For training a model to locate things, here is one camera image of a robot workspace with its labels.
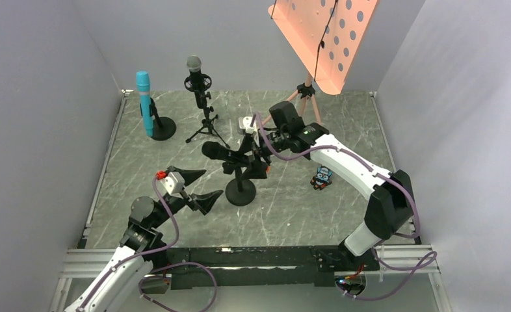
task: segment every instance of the blue microphone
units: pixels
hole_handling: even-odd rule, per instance
[[[152,116],[150,116],[150,78],[148,72],[138,71],[137,72],[137,89],[140,94],[140,112],[142,114],[142,120],[144,121],[144,128],[146,134],[152,137],[154,123],[152,122]]]

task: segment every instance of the orange panel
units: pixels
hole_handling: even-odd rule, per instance
[[[378,0],[277,0],[269,14],[324,93],[339,94],[363,39]]]

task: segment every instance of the red connector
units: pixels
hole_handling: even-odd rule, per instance
[[[164,179],[167,176],[165,171],[156,172],[156,180]]]

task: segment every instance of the white wall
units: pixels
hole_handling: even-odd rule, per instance
[[[0,0],[0,312],[47,311],[121,92],[69,0]]]
[[[378,89],[455,311],[511,311],[511,1],[427,0]]]
[[[136,89],[135,72],[148,70],[154,90],[184,90],[196,54],[213,90],[289,90],[307,71],[270,19],[273,2],[75,0],[121,88]],[[346,89],[378,89],[423,3],[381,0]]]

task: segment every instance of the round black base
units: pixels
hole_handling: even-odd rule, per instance
[[[175,122],[173,119],[168,117],[160,117],[160,122],[162,123],[163,127],[160,128],[156,120],[152,121],[154,124],[154,128],[152,130],[152,139],[156,141],[164,141],[169,138],[171,138],[175,131],[177,130],[177,126],[175,125]]]
[[[237,180],[231,180],[225,188],[227,200],[235,206],[242,207],[256,198],[256,186],[250,180],[242,180],[242,192],[238,190]]]

